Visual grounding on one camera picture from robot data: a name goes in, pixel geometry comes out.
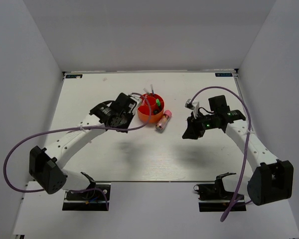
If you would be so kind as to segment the pink lid marker tube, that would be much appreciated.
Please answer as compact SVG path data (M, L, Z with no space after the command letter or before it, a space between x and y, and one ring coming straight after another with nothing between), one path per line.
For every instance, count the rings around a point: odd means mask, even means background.
M167 126L168 121L170 120L170 118L172 117L172 113L169 110L166 110L163 113L163 116L160 118L160 120L157 122L157 124L155 125L155 129L158 132L163 132L164 129Z

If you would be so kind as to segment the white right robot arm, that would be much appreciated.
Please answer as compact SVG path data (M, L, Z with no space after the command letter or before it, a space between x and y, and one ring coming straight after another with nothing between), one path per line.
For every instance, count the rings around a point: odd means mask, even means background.
M183 139L199 139L210 129L221 129L231 138L241 152L247 155L251 177L244 176L238 196L248 196L257 206L289 199L292 196L294 167L281 161L248 130L245 116L239 110L231 110L224 95L209 98L211 113L200 112L199 102L187 100L185 107L191 109Z

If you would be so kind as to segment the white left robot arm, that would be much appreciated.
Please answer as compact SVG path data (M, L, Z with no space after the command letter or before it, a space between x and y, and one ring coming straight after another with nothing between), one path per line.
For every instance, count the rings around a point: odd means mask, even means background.
M30 175L48 194L63 189L78 191L85 199L93 197L94 179L85 172L66 170L65 165L79 150L109 128L126 132L141 103L139 97L120 93L114 101L97 104L79 123L78 130L69 129L51 145L45 148L36 146L30 151Z

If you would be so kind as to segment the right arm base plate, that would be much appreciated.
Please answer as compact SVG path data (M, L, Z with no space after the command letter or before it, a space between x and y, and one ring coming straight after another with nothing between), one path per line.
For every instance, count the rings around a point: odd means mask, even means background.
M236 173L227 172L216 176L214 181L200 182L193 186L198 195L199 212L224 212L236 189Z

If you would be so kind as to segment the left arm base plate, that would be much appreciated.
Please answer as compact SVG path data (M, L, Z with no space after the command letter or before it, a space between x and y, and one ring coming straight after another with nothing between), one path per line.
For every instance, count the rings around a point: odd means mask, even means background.
M96 184L98 190L71 193L66 192L63 200L63 211L107 211L110 205L111 183Z

